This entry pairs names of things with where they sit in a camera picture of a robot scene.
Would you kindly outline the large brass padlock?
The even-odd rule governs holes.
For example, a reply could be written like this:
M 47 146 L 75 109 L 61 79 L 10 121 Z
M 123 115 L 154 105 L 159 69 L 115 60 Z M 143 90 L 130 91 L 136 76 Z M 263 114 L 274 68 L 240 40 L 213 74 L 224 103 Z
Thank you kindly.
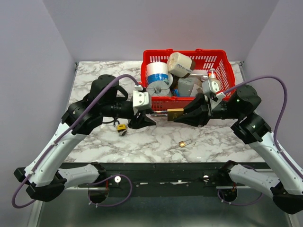
M 182 120 L 182 116 L 184 115 L 183 108 L 171 108 L 162 111 L 154 111 L 152 116 L 166 116 L 167 121 L 180 122 Z

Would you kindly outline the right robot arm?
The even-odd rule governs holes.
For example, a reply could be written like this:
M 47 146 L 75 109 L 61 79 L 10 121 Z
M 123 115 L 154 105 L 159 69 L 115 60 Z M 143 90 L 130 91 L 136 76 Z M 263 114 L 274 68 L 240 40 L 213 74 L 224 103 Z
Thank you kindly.
M 204 126 L 210 119 L 235 119 L 233 133 L 244 144 L 255 150 L 268 164 L 275 177 L 248 169 L 243 165 L 227 161 L 218 171 L 222 186 L 240 183 L 270 197 L 284 212 L 295 214 L 303 210 L 303 170 L 274 140 L 274 133 L 255 109 L 261 98 L 250 85 L 237 88 L 229 100 L 224 95 L 197 94 L 184 109 L 174 117 L 174 122 L 191 126 Z

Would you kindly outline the small brass padlock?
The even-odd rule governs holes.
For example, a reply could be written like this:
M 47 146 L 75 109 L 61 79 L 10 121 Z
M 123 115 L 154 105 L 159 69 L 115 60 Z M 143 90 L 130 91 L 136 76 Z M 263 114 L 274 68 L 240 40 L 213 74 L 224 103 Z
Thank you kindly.
M 185 147 L 185 146 L 187 146 L 187 145 L 189 145 L 191 143 L 192 143 L 192 140 L 191 139 L 187 139 L 187 140 L 180 141 L 178 144 L 179 144 L 179 146 L 181 148 L 183 148 L 183 147 Z

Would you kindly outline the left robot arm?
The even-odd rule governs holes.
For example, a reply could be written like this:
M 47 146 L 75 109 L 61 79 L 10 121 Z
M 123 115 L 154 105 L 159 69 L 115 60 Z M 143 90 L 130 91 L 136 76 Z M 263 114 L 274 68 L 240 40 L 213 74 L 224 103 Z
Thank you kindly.
M 82 167 L 61 169 L 73 149 L 104 117 L 127 119 L 130 128 L 140 129 L 156 123 L 146 116 L 152 98 L 138 81 L 127 74 L 101 75 L 91 84 L 84 98 L 71 104 L 62 121 L 39 156 L 28 166 L 19 167 L 14 176 L 33 201 L 51 201 L 65 189 L 81 184 L 101 186 L 108 180 L 105 168 L 98 162 Z

